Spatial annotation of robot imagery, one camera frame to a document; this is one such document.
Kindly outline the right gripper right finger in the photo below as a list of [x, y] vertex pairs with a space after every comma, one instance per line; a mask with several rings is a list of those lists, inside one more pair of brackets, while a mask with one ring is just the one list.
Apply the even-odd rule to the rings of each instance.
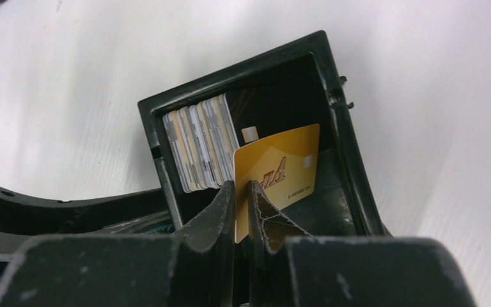
[[260, 183], [246, 187], [249, 211], [249, 303], [251, 306], [295, 306], [292, 262], [286, 239], [310, 234], [277, 209]]

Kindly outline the black plastic tray box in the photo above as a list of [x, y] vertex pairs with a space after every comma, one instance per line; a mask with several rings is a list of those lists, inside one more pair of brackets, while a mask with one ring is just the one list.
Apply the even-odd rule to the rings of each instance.
[[319, 124], [315, 188], [285, 208], [288, 217], [313, 235], [387, 235], [357, 144], [345, 82], [321, 30], [141, 100], [143, 127], [175, 227], [198, 215], [217, 190], [184, 191], [163, 117], [224, 95], [239, 145], [245, 145], [249, 131], [264, 138]]

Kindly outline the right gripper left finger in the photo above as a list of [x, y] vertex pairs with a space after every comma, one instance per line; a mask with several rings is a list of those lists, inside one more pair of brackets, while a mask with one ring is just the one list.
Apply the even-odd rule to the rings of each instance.
[[231, 306], [235, 261], [235, 184], [176, 232], [181, 239], [171, 282], [171, 306]]

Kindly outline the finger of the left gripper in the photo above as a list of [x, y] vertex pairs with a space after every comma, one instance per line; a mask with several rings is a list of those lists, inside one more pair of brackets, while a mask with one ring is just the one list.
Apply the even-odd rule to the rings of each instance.
[[62, 201], [0, 187], [0, 277], [15, 250], [37, 235], [160, 234], [173, 230], [161, 189]]

